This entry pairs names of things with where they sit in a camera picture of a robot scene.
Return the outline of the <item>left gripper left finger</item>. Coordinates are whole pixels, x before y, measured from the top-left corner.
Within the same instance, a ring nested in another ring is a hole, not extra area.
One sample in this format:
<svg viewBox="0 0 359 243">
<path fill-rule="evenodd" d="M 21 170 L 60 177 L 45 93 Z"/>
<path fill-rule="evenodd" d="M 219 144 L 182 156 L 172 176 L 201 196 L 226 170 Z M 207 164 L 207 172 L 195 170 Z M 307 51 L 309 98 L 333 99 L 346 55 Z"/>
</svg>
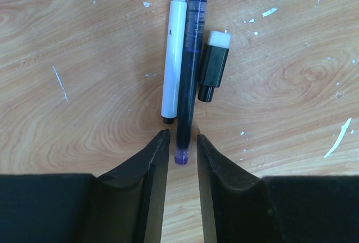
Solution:
<svg viewBox="0 0 359 243">
<path fill-rule="evenodd" d="M 170 134 L 94 176 L 1 176 L 2 242 L 160 242 Z"/>
</svg>

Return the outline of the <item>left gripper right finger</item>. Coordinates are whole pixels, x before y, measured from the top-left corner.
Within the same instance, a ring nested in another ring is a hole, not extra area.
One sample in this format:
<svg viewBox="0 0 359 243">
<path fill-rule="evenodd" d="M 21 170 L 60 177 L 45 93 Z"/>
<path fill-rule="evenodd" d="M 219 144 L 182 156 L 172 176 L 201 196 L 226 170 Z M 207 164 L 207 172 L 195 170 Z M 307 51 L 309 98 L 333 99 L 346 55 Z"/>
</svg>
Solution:
<svg viewBox="0 0 359 243">
<path fill-rule="evenodd" d="M 357 242 L 357 176 L 258 178 L 197 137 L 205 242 Z"/>
</svg>

